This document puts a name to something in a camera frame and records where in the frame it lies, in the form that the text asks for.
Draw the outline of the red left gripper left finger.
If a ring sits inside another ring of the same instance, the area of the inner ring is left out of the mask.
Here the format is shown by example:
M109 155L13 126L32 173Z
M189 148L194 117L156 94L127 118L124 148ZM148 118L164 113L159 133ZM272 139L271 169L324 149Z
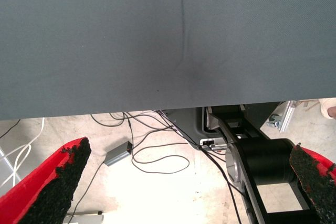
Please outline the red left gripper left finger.
M1 223L62 223L90 154L87 137L57 149L1 197Z

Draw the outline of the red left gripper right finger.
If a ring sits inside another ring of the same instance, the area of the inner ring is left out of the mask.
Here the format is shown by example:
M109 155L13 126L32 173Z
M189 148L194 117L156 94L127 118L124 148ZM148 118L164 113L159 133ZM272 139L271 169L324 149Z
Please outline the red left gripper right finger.
M335 163L321 154L296 145L290 165L309 197L321 223L335 223Z

